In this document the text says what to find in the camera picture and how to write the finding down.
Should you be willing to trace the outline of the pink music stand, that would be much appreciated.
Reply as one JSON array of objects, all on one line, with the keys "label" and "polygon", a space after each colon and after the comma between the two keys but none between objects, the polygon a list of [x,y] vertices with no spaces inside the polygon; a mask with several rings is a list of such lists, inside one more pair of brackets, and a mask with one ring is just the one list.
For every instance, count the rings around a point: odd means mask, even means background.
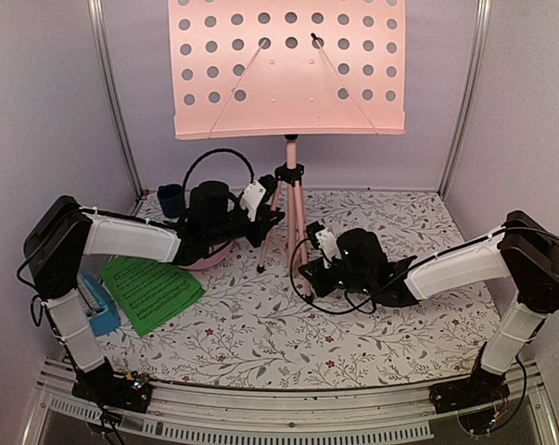
[{"label": "pink music stand", "polygon": [[305,134],[405,131],[401,1],[171,1],[174,134],[282,136],[286,162],[261,210],[282,210],[290,254],[305,230]]}]

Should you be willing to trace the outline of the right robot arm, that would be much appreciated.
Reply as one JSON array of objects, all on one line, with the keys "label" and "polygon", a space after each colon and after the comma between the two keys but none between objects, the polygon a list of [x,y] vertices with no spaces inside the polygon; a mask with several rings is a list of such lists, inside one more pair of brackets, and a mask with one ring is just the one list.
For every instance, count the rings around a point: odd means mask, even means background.
[{"label": "right robot arm", "polygon": [[307,304],[336,290],[345,297],[364,297],[350,305],[354,312],[365,305],[410,307],[476,284],[507,291],[510,299],[499,310],[499,327],[480,349],[471,376],[462,385],[462,396],[471,404],[482,403],[496,391],[516,356],[559,310],[559,235],[522,210],[508,213],[501,225],[484,235],[424,259],[391,261],[377,235],[362,228],[334,235],[313,222],[305,228],[303,240],[320,254],[289,268],[309,286],[302,295]]}]

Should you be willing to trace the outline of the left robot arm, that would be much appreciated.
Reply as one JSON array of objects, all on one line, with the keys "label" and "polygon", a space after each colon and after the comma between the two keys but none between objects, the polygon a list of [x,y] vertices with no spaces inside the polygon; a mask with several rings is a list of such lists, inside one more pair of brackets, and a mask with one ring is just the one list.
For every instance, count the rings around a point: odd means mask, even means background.
[{"label": "left robot arm", "polygon": [[100,350],[80,302],[78,273],[87,257],[122,256],[205,270],[238,238],[258,248],[285,213],[270,203],[275,186],[252,181],[240,194],[206,181],[190,191],[177,222],[153,222],[85,208],[59,197],[24,241],[24,267],[85,388],[101,402],[120,395],[120,382]]}]

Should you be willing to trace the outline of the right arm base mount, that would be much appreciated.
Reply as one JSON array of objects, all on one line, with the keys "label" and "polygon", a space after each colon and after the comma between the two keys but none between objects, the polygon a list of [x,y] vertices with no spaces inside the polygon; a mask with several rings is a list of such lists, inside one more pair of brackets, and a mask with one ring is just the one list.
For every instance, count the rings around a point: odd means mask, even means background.
[{"label": "right arm base mount", "polygon": [[429,400],[436,413],[450,413],[486,405],[482,410],[461,414],[462,429],[473,436],[484,436],[497,426],[507,408],[510,390],[505,374],[495,375],[475,365],[466,378],[438,383],[429,388]]}]

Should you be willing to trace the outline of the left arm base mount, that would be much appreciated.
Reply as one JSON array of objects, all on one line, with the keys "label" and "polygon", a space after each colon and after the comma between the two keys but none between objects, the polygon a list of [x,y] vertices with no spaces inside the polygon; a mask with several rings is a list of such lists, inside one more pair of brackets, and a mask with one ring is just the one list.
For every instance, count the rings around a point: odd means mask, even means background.
[{"label": "left arm base mount", "polygon": [[77,376],[71,394],[95,405],[146,413],[153,388],[143,377],[94,370]]}]

